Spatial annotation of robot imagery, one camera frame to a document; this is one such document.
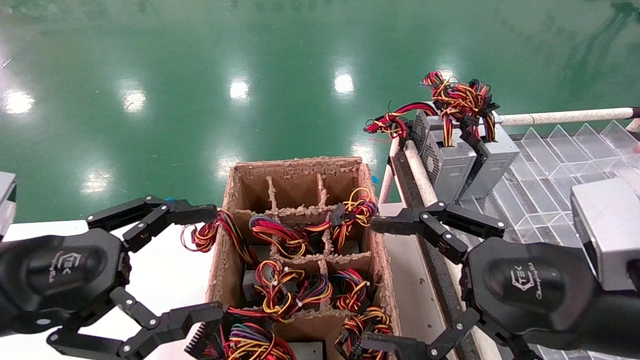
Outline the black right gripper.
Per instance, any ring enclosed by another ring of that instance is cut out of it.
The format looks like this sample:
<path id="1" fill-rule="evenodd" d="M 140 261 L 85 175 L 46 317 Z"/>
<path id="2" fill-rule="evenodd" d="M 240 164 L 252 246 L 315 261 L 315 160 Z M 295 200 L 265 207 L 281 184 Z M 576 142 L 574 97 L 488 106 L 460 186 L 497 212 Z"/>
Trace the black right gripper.
<path id="1" fill-rule="evenodd" d="M 487 240 L 469 251 L 451 229 Z M 600 285 L 582 249 L 510 243 L 502 239 L 506 224 L 500 219 L 447 202 L 375 215 L 371 231 L 419 236 L 453 264 L 463 264 L 462 296 L 472 308 L 431 344 L 364 332 L 363 348 L 393 353 L 398 360 L 444 360 L 478 323 L 492 340 L 507 344 L 514 360 L 542 359 L 527 343 L 573 350 L 584 341 L 586 312 Z"/>

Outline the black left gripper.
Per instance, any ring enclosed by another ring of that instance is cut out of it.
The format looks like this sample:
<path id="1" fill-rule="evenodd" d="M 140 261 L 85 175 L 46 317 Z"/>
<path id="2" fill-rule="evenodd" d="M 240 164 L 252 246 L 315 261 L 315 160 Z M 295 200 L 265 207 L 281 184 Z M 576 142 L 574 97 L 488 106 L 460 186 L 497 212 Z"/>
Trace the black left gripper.
<path id="1" fill-rule="evenodd" d="M 219 324 L 224 316 L 219 301 L 157 316 L 123 289 L 130 283 L 128 252 L 137 253 L 172 224 L 212 223 L 217 216 L 214 204 L 146 196 L 89 215 L 91 230 L 82 234 L 2 243 L 1 335 L 38 334 L 61 327 L 49 335 L 47 343 L 64 356 L 144 360 L 158 347 L 187 338 L 195 324 Z M 123 243 L 110 234 L 134 223 L 123 233 Z M 115 306 L 140 325 L 135 335 L 121 341 L 78 333 Z"/>

